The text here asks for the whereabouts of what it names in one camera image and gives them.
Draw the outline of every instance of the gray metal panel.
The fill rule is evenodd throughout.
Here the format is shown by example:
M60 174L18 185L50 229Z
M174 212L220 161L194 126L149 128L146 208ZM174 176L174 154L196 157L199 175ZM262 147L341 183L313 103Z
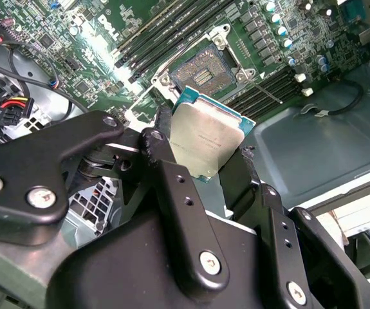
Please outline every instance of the gray metal panel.
M365 90L365 68L349 76ZM324 109L348 105L356 90L333 84L306 103ZM315 118L290 108L258 125L244 144L257 147L255 166L262 180L274 186L287 208L343 185L370 171L370 96L349 113Z

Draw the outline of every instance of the screw hole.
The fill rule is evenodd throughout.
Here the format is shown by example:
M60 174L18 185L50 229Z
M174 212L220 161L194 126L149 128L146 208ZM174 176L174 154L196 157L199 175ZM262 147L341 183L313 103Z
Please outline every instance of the screw hole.
M183 179L183 177L182 177L182 176L180 176L180 175L177 175L177 176L176 176L176 180L177 180L178 182L180 182L180 183L184 183L184 182L185 182L185 180Z
M285 240L285 245L288 247L288 248L292 248L292 244L290 243L290 241L288 241L287 239Z
M185 198L184 203L185 203L185 205L193 206L193 201L190 198Z
M123 160L120 164L120 170L122 172L126 172L128 169L132 167L132 163L129 160Z

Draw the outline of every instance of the black plastic bracket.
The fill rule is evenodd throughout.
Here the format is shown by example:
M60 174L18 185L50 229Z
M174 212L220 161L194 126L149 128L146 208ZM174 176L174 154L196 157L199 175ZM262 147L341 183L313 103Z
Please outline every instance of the black plastic bracket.
M238 149L219 176L225 201L232 201L229 205L236 210L236 221L255 229L261 238L263 303L267 308L318 308L312 301L295 225L284 215L279 193L260 182L252 151L252 147ZM293 298L289 289L292 283L300 287L303 303Z
M119 121L94 111L1 145L0 241L40 245L54 237L68 211L60 163L123 132ZM30 205L29 192L36 188L54 194L51 207Z
M227 287L230 274L190 173L176 163L161 131L144 129L139 141L149 167L144 181L156 189L176 280L189 297L211 301ZM204 260L206 255L212 259Z

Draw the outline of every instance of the green circuit board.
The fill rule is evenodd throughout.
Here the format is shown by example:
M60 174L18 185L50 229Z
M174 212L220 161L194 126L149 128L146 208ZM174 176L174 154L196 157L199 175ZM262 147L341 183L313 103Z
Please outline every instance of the green circuit board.
M280 0L274 2L272 12L264 9L268 2L0 0L0 13L2 19L15 21L4 28L10 39L29 42L52 60L64 91L89 109L118 115L140 98L134 113L144 122L152 119L159 105L173 104L157 89L141 96L160 65L173 59L165 69L173 77L178 68L179 73L189 70L194 65L192 58L206 48L217 58L210 70L224 68L221 75L208 69L196 72L192 85L207 89L225 104L271 79L287 67L290 57L295 60L292 69L305 73L306 87L315 91L329 82L329 73L343 74L369 60L369 49L351 31L356 24L368 28L364 16L349 20L330 0L314 1L311 10L300 8L302 1ZM331 9L330 16L321 13L326 8ZM271 21L275 14L281 18L277 23ZM208 39L187 49L214 27L226 24L230 26L227 49L210 49L214 44ZM279 35L282 26L287 33ZM292 46L282 46L286 39ZM32 52L28 55L51 75L42 58ZM319 55L326 58L327 72L317 63ZM237 83L241 67L254 70L249 82ZM287 98L296 102L301 94L295 92Z

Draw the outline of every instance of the microchip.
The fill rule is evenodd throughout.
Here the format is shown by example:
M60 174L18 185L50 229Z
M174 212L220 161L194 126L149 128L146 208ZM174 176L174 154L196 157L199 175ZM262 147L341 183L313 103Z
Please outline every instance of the microchip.
M236 82L214 44L181 64L170 77L182 91L189 86L205 95L213 95Z
M245 14L243 14L242 16L241 16L241 18L240 18L240 20L241 20L241 22L243 23L243 24L245 24L245 23L247 23L249 20L251 20L252 19L252 16L250 15L250 13L249 12L247 12L247 13L245 13Z
M260 41L258 41L256 44L255 44L255 48L257 50L261 50L262 48L264 48L266 46L266 42L264 41L264 39L261 39Z
M291 54L291 57L297 61L298 59L300 59L301 53L299 51L295 51L293 54Z
M49 48L55 42L48 34L43 35L39 41L45 48Z
M76 90L81 94L85 94L89 90L89 86L82 80L76 85Z
M274 56L270 56L268 58L266 58L264 61L263 61L263 64L265 66L269 66L270 64L274 63L275 62L275 57Z
M298 21L295 18L293 18L288 21L288 25L289 25L289 28L295 29L298 26Z
M257 40L259 40L260 38L262 37L261 33L259 31L255 31L254 33L252 33L250 35L250 39L253 41L253 42L256 42Z
M335 31L335 30L337 30L339 28L339 25L338 25L338 23L333 23L333 24L330 24L329 25L329 30L331 30L331 31Z
M79 63L77 63L77 61L70 55L66 56L66 58L64 59L64 62L73 70L73 71L77 71L80 69L80 65Z
M314 37L317 37L318 35L320 35L320 28L316 27L316 28L312 29L312 35Z
M245 26L245 29L247 32L252 32L254 30L257 29L257 25L254 21L252 21L251 23L248 23L246 26Z
M83 16L87 21L91 21L94 18L94 15L92 12L89 11L89 9L85 9L83 11Z
M270 49L267 48L267 47L264 50L262 50L262 51L259 52L259 56L261 56L262 58L266 58L270 54L271 54L270 53Z

